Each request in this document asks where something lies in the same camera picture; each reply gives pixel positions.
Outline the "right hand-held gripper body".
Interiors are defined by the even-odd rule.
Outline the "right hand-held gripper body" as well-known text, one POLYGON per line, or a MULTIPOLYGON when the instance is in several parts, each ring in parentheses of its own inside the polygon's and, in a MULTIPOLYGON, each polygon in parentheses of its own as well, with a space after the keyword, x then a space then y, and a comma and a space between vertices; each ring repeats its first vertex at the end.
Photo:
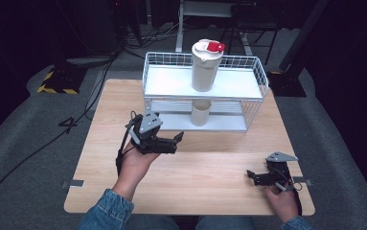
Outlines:
POLYGON ((268 173, 257 174, 256 180, 259 180, 260 186, 276 186, 281 192, 294 189, 294 182, 289 173, 287 163, 289 161, 298 161, 296 156, 275 151, 266 158, 266 168, 268 173))

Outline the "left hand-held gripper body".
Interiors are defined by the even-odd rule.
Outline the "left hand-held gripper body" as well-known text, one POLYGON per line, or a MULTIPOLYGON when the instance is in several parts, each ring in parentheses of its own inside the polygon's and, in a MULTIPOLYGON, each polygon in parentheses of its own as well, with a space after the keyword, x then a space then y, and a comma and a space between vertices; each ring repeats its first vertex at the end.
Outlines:
POLYGON ((132 145, 141 153, 169 153, 172 139, 159 138, 157 132, 163 122, 158 112, 147 110, 144 114, 132 112, 128 124, 128 133, 132 138, 132 145))

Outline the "white cup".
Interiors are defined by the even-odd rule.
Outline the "white cup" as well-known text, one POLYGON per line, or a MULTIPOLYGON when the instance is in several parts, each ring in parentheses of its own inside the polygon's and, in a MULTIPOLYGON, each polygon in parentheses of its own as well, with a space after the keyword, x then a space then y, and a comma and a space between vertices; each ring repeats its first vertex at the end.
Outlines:
POLYGON ((208 121, 211 106, 209 100, 193 100, 191 123, 197 127, 204 126, 208 121))

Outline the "white wire shelf rack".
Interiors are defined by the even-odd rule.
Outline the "white wire shelf rack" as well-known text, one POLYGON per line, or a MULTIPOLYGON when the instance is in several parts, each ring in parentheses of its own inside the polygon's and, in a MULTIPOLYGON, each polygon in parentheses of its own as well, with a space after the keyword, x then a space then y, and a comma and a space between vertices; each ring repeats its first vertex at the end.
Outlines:
POLYGON ((145 108, 160 114, 163 130, 246 131, 269 90, 257 57, 224 56, 212 88, 192 87, 192 56, 181 53, 146 54, 143 71, 145 108), (209 100, 207 121, 191 121, 192 101, 209 100))

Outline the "white tumbler with red lid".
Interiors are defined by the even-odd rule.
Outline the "white tumbler with red lid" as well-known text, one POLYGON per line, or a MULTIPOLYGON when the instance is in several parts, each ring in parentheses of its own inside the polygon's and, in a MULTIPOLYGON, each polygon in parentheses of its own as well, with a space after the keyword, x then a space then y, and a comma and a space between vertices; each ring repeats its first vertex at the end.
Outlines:
POLYGON ((224 43, 210 39, 200 39, 192 46, 194 90, 207 92, 212 88, 224 50, 224 43))

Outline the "person's right hand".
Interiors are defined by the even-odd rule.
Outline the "person's right hand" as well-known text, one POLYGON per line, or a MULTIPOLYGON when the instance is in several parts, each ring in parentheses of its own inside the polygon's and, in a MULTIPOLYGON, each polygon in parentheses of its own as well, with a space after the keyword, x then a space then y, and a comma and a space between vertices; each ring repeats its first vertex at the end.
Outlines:
POLYGON ((293 192, 280 192, 278 195, 275 195, 268 187, 264 187, 264 194, 273 213, 282 222, 287 222, 299 215, 293 192))

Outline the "person's left hand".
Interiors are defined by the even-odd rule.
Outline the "person's left hand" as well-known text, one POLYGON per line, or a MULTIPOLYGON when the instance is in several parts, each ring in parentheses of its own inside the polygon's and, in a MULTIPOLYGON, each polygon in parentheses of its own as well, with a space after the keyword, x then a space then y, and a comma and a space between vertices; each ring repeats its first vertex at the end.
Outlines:
POLYGON ((122 169, 116 187, 124 190, 136 188, 147 174, 151 163, 159 157, 159 153, 143 154, 131 143, 128 143, 123 154, 122 169))

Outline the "person's right leg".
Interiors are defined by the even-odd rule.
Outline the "person's right leg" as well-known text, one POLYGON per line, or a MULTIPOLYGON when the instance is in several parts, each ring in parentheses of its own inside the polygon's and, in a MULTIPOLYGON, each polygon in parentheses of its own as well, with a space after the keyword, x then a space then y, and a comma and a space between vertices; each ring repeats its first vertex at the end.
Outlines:
POLYGON ((195 230, 256 230, 251 217, 201 216, 195 230))

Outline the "person's leg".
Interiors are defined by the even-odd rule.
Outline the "person's leg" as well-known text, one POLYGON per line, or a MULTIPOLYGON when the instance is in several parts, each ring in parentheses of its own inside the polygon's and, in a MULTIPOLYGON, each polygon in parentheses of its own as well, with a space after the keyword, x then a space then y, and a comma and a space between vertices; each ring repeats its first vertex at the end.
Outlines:
POLYGON ((201 216, 195 230, 256 230, 251 217, 201 216))
POLYGON ((169 216, 132 215, 126 222, 126 230, 180 230, 169 216))

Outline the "person's left leg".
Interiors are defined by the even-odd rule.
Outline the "person's left leg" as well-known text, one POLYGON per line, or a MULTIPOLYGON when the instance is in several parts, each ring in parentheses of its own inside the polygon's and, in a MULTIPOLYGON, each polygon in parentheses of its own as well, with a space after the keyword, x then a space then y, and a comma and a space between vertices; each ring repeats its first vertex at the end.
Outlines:
POLYGON ((169 216, 132 215, 126 222, 126 230, 180 230, 169 216))

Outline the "black slanted stand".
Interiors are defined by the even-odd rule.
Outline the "black slanted stand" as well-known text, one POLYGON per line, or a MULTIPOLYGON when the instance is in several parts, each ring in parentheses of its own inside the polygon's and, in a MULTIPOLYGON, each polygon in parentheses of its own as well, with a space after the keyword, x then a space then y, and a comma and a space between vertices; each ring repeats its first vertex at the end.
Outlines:
POLYGON ((314 29, 330 0, 318 0, 300 33, 279 65, 280 72, 268 72, 269 87, 274 97, 305 97, 299 75, 307 61, 310 32, 314 29))

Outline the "grey metal table bracket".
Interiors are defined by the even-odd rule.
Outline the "grey metal table bracket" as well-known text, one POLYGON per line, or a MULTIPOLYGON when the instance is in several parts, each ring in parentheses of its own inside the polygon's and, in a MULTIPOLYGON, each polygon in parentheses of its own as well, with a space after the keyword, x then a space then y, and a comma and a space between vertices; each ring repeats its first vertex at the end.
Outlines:
POLYGON ((294 183, 304 183, 307 186, 312 186, 313 183, 310 179, 305 178, 304 176, 293 176, 292 177, 294 183))
POLYGON ((84 180, 72 179, 70 181, 63 181, 60 185, 62 189, 69 189, 72 187, 82 187, 84 184, 84 180))

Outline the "yellow-black striped base plate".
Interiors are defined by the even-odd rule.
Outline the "yellow-black striped base plate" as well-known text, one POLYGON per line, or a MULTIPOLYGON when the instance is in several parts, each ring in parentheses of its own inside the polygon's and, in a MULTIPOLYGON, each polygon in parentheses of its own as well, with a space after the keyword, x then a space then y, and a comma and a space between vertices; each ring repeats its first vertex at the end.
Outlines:
POLYGON ((86 68, 71 67, 69 70, 60 70, 52 67, 37 92, 79 94, 86 72, 86 68))

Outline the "white desk frame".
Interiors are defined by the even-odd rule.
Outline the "white desk frame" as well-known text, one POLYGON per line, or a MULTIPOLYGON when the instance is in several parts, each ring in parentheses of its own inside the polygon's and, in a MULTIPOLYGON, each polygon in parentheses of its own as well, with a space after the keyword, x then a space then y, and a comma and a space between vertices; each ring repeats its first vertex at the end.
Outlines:
POLYGON ((178 32, 175 43, 175 51, 182 52, 183 47, 183 21, 185 16, 206 16, 229 18, 232 3, 218 3, 217 0, 207 2, 206 0, 179 0, 178 10, 178 32))

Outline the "black metal chair frame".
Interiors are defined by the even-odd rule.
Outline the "black metal chair frame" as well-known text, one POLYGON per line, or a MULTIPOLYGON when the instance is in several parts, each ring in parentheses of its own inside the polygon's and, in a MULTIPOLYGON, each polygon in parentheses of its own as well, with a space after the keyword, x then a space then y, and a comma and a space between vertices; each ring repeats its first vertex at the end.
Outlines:
POLYGON ((264 45, 268 49, 264 63, 268 64, 279 30, 278 18, 266 3, 257 0, 241 1, 230 7, 230 18, 219 40, 222 41, 229 34, 227 54, 230 54, 234 35, 259 33, 255 39, 255 43, 258 43, 266 32, 272 32, 270 43, 264 45))

